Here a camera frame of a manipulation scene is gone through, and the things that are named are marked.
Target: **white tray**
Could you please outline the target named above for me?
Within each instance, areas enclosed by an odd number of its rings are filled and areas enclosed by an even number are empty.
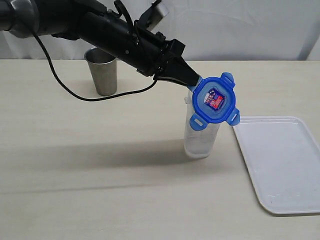
[[[320,148],[296,117],[242,117],[234,128],[262,207],[275,215],[320,213]]]

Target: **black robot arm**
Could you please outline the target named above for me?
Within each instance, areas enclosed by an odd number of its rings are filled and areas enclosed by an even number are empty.
[[[151,32],[167,14],[162,0],[156,0],[135,21],[121,0],[114,4],[117,12],[96,0],[0,0],[0,31],[28,38],[32,36],[24,25],[28,24],[38,36],[83,39],[146,77],[197,85],[200,76],[182,58],[185,45]]]

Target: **metal cup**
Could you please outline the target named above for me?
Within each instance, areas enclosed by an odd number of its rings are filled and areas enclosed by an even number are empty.
[[[117,61],[107,52],[94,47],[84,54],[93,78],[95,89],[101,96],[117,92]]]

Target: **blue container lid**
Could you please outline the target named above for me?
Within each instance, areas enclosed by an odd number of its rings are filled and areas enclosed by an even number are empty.
[[[195,131],[204,130],[208,124],[226,121],[235,126],[240,122],[240,112],[236,108],[236,86],[231,73],[224,72],[221,77],[200,78],[197,86],[189,86],[195,114],[190,126]]]

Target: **white backdrop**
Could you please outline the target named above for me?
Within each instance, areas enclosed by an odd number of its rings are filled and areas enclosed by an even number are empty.
[[[187,60],[320,60],[320,0],[163,0],[157,27],[186,44]],[[112,0],[101,0],[114,8]],[[151,0],[123,0],[137,19]],[[83,59],[82,40],[42,37],[55,59]],[[43,59],[34,39],[0,33],[0,58]]]

